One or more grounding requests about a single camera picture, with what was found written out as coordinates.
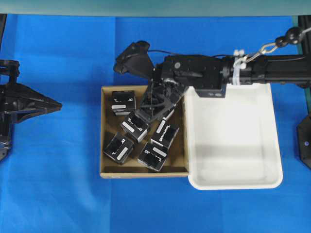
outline white tray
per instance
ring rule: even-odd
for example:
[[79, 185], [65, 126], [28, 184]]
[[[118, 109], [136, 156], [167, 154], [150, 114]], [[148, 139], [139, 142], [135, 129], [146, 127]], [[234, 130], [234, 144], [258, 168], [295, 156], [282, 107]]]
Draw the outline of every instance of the white tray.
[[275, 188], [283, 179], [269, 84], [185, 95], [189, 182], [200, 190]]

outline blue cloth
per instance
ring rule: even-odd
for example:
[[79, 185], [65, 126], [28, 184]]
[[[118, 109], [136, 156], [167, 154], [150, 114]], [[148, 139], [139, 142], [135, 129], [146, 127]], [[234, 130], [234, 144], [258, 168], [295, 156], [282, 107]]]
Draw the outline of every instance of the blue cloth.
[[[276, 189], [198, 191], [187, 178], [99, 176], [101, 86], [146, 83], [113, 73], [129, 43], [205, 55], [253, 52], [291, 26], [290, 17], [9, 15], [0, 58], [19, 60], [18, 81], [63, 109], [15, 126], [14, 147], [0, 163], [0, 232], [309, 233], [311, 171], [297, 160], [295, 131], [307, 107], [294, 85], [272, 85], [284, 172]], [[294, 46], [275, 52], [296, 53]], [[164, 55], [151, 58], [160, 63]]]

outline cardboard box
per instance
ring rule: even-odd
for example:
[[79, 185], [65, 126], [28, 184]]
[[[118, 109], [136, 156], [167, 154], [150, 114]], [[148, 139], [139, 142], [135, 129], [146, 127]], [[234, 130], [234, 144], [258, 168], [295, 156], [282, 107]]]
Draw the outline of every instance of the cardboard box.
[[151, 130], [147, 136], [139, 143], [135, 144], [133, 152], [128, 156], [123, 165], [116, 164], [103, 153], [105, 148], [113, 136], [123, 129], [120, 123], [124, 120], [124, 116], [115, 116], [111, 110], [111, 94], [112, 91], [134, 90], [137, 108], [147, 86], [104, 86], [102, 87], [102, 123], [101, 123], [101, 164], [100, 176], [102, 178], [139, 178], [139, 177], [185, 177], [188, 176], [188, 148], [186, 135], [186, 116], [184, 108], [184, 99], [178, 103], [174, 114], [169, 119], [169, 123], [180, 127], [179, 132], [171, 145], [168, 158], [160, 172], [152, 171], [137, 159], [144, 148], [145, 144], [150, 141], [152, 134], [159, 125], [159, 121], [155, 121], [151, 125]]

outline cable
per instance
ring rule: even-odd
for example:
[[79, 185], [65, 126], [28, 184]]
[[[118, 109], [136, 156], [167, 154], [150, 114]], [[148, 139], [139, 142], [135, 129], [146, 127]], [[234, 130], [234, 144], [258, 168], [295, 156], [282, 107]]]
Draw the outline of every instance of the cable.
[[302, 33], [307, 33], [307, 32], [309, 32], [309, 31], [311, 31], [311, 27], [309, 27], [309, 28], [303, 30]]
[[306, 57], [292, 58], [292, 59], [283, 59], [283, 60], [268, 60], [268, 62], [291, 62], [305, 59]]
[[164, 50], [148, 50], [148, 52], [162, 52], [162, 53], [167, 53], [171, 55], [181, 55], [180, 53], [169, 52], [169, 51], [164, 51]]

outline black metal frame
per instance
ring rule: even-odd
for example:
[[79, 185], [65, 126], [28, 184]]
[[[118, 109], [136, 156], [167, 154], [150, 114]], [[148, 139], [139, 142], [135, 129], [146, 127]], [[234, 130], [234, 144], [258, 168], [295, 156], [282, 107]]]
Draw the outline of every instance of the black metal frame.
[[[299, 16], [298, 25], [300, 28], [311, 27], [311, 16]], [[302, 53], [311, 53], [311, 34], [307, 33], [301, 42]], [[309, 114], [297, 127], [299, 140], [300, 160], [311, 168], [311, 114]]]

